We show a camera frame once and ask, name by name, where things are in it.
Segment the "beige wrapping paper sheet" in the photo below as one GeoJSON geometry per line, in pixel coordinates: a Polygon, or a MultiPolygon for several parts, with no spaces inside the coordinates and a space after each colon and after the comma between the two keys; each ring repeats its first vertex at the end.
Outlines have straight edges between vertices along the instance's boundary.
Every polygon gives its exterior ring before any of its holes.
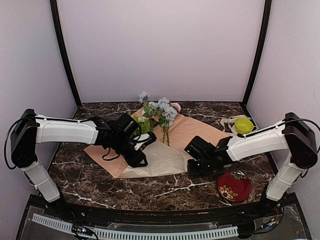
{"type": "Polygon", "coordinates": [[[209,124],[182,114],[176,116],[173,126],[169,128],[169,145],[162,142],[163,131],[160,127],[154,128],[153,132],[157,137],[156,142],[143,150],[148,162],[147,166],[131,167],[123,156],[105,161],[103,155],[108,154],[106,158],[111,159],[117,154],[114,150],[108,151],[101,146],[90,145],[84,151],[115,179],[160,177],[188,171],[187,162],[192,157],[184,149],[195,136],[201,137],[214,146],[220,139],[228,136],[209,124]]]}

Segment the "blue fake flower stem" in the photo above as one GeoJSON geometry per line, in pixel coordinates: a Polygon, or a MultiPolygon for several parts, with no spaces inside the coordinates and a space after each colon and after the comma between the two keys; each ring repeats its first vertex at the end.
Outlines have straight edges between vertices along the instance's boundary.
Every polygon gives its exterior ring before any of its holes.
{"type": "MultiPolygon", "coordinates": [[[[142,103],[144,106],[144,102],[154,102],[154,101],[149,101],[150,100],[150,94],[146,91],[142,91],[139,95],[139,102],[142,103]]],[[[169,137],[169,129],[174,125],[174,120],[176,116],[178,115],[178,112],[176,111],[175,108],[171,106],[171,101],[166,98],[162,97],[160,98],[157,102],[157,112],[158,116],[156,117],[158,120],[158,125],[162,128],[162,142],[164,143],[166,141],[166,144],[169,146],[170,145],[170,137],[169,137]]]]}

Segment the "pink fake rose stem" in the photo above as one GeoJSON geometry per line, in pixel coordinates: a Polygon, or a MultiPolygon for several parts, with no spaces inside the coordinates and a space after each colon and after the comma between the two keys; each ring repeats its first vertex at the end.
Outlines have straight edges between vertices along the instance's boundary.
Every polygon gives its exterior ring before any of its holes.
{"type": "Polygon", "coordinates": [[[178,103],[178,102],[172,102],[171,104],[170,104],[173,108],[175,108],[175,110],[178,112],[178,113],[180,113],[181,112],[181,105],[178,103]]]}

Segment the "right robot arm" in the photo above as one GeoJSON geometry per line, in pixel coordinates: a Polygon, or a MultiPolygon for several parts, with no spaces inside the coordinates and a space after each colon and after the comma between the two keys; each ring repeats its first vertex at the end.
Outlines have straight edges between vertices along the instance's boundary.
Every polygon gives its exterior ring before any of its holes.
{"type": "Polygon", "coordinates": [[[274,210],[274,202],[283,197],[304,170],[310,169],[318,161],[320,147],[308,123],[309,119],[289,112],[274,125],[253,133],[222,138],[217,145],[197,135],[184,149],[191,156],[187,162],[188,173],[193,177],[206,176],[250,156],[288,150],[284,164],[266,187],[265,198],[255,205],[255,213],[266,217],[274,210]]]}

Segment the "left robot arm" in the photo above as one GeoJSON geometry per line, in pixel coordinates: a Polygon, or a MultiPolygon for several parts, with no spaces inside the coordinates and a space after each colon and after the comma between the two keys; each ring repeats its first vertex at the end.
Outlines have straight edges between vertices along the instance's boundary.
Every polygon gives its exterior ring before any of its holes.
{"type": "Polygon", "coordinates": [[[51,210],[60,218],[67,218],[70,206],[36,155],[36,145],[43,143],[83,143],[114,151],[133,167],[147,166],[143,149],[156,141],[153,132],[142,132],[141,126],[129,114],[117,120],[93,116],[84,120],[47,117],[26,109],[20,119],[7,131],[3,156],[11,160],[10,170],[21,169],[42,197],[51,203],[51,210]]]}

